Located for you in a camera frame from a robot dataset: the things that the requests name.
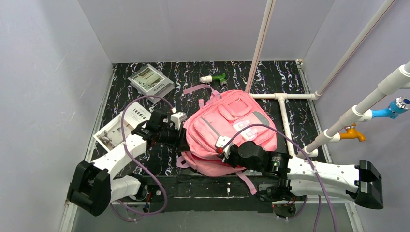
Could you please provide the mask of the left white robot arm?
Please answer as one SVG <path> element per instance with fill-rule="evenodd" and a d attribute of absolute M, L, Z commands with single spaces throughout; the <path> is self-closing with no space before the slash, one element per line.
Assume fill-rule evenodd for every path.
<path fill-rule="evenodd" d="M 119 145 L 91 162 L 80 162 L 70 182 L 67 200 L 93 216 L 103 213 L 110 203 L 128 196 L 136 196 L 143 184 L 141 178 L 129 174 L 116 178 L 128 163 L 162 143 L 181 151 L 187 147 L 184 112 L 173 114 L 154 110 L 150 118 L 140 122 Z"/>

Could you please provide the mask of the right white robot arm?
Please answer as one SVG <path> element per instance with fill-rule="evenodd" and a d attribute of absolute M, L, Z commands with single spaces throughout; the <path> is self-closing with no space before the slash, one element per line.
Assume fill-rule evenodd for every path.
<path fill-rule="evenodd" d="M 310 163 L 287 153 L 267 151 L 253 141 L 235 145 L 222 139 L 216 143 L 216 149 L 222 162 L 252 169 L 276 180 L 276 186 L 262 190 L 262 196 L 272 201 L 288 195 L 327 193 L 364 208 L 384 208 L 382 175 L 370 161 L 360 160 L 357 165 Z"/>

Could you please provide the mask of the grey furniture catalogue book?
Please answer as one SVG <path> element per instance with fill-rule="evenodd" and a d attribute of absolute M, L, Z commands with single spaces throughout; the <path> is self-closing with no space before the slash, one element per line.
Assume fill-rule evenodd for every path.
<path fill-rule="evenodd" d="M 175 88 L 172 80 L 150 64 L 143 66 L 139 71 L 128 77 L 128 80 L 144 96 L 164 98 Z"/>

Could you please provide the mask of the white furniture catalogue book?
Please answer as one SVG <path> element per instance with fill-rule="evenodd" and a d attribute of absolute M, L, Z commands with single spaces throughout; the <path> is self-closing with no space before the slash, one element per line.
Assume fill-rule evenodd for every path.
<path fill-rule="evenodd" d="M 120 112 L 114 119 L 93 135 L 93 138 L 108 152 L 123 142 L 120 124 L 122 113 L 123 112 Z M 124 116 L 123 125 L 125 137 L 127 137 L 139 123 L 149 120 L 150 116 L 151 113 L 139 103 L 134 102 L 131 104 Z"/>

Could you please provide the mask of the pink student backpack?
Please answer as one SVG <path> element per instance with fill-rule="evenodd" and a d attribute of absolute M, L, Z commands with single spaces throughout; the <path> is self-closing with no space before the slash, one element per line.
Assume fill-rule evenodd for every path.
<path fill-rule="evenodd" d="M 203 175 L 219 177 L 235 173 L 248 186 L 252 195 L 257 190 L 243 173 L 243 167 L 231 167 L 218 158 L 216 141 L 219 136 L 233 138 L 233 144 L 253 141 L 257 145 L 275 151 L 276 126 L 248 93 L 229 90 L 222 93 L 212 90 L 208 101 L 199 100 L 200 109 L 184 122 L 189 151 L 177 158 L 179 168 L 191 167 Z"/>

